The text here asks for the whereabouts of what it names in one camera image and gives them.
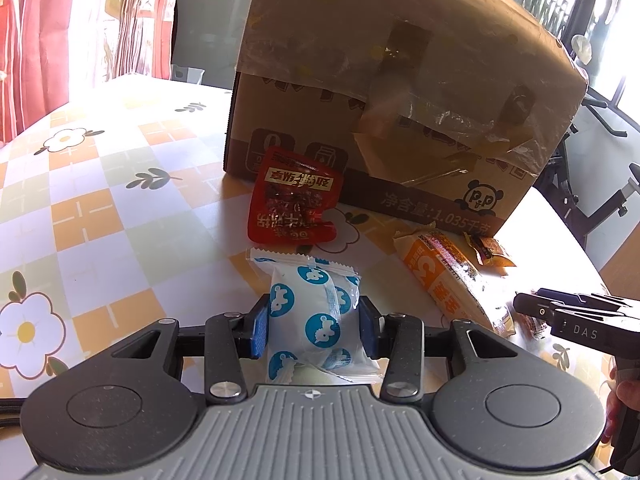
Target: orange snack packet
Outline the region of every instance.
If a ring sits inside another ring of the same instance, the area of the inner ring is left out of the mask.
[[[476,252],[478,263],[486,267],[515,267],[507,251],[495,238],[464,233],[466,243]]]
[[[394,245],[447,319],[470,319],[503,337],[515,334],[507,297],[488,286],[455,246],[453,237],[438,229],[421,228],[410,234],[396,233]]]

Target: metal screw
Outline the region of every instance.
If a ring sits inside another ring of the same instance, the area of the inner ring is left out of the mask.
[[[240,384],[230,381],[220,381],[209,388],[211,395],[220,397],[221,399],[231,399],[242,393]]]
[[[413,397],[418,393],[418,388],[416,388],[411,383],[405,382],[397,382],[388,384],[386,387],[386,392],[393,397]]]

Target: flower pattern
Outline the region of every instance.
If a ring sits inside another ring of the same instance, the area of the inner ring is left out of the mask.
[[[316,244],[316,247],[325,253],[343,253],[351,244],[360,240],[360,231],[355,225],[364,223],[368,219],[369,216],[366,214],[354,216],[352,213],[343,213],[336,208],[328,209],[322,215],[322,220],[333,222],[337,234],[330,242]]]
[[[47,372],[58,375],[67,366],[52,357],[62,348],[66,327],[53,312],[48,296],[41,292],[27,295],[23,275],[13,275],[14,289],[9,303],[0,309],[0,367],[15,369],[25,379]]]
[[[33,155],[49,150],[50,153],[61,152],[65,148],[71,148],[77,146],[84,141],[85,137],[92,137],[98,134],[103,134],[104,130],[87,130],[85,128],[66,128],[56,132],[53,137],[45,140],[42,143],[42,147]]]

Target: round black disc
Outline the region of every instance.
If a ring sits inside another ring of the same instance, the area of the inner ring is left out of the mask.
[[[533,356],[483,360],[436,393],[430,420],[462,455],[509,470],[590,458],[604,428],[598,397]]]
[[[39,462],[73,472],[127,470],[186,436],[197,415],[190,391],[144,359],[115,361],[105,372],[88,360],[27,398],[20,423]]]

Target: cardboard box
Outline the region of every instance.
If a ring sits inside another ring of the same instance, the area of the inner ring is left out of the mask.
[[[252,0],[225,169],[279,144],[343,171],[342,202],[493,235],[585,90],[512,0]]]

